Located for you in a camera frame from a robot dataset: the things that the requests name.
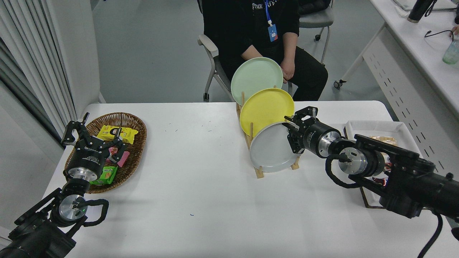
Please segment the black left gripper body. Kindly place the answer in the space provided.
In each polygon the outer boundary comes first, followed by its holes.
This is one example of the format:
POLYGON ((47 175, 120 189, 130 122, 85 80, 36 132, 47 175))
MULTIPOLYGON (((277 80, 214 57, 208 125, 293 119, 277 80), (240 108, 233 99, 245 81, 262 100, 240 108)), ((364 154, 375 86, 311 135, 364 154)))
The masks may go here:
POLYGON ((76 144, 74 154, 65 169, 65 175, 67 177, 100 177, 107 158, 107 148, 76 144))

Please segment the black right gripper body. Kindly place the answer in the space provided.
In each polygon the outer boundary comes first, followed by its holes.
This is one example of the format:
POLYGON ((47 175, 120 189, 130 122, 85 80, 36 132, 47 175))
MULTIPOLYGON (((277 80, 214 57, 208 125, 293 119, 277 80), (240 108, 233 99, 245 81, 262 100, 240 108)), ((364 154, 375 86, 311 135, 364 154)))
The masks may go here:
POLYGON ((331 144, 331 127, 316 120, 305 120, 303 142, 305 148, 321 158, 328 157, 331 144))

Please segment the person's left hand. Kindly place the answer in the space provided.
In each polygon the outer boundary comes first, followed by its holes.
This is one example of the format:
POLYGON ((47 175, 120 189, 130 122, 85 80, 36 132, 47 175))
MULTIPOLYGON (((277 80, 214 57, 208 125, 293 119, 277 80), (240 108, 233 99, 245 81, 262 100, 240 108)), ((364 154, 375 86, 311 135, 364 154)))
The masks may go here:
POLYGON ((295 63, 292 58, 284 58, 280 64, 283 73, 283 82, 287 83, 294 76, 295 63))

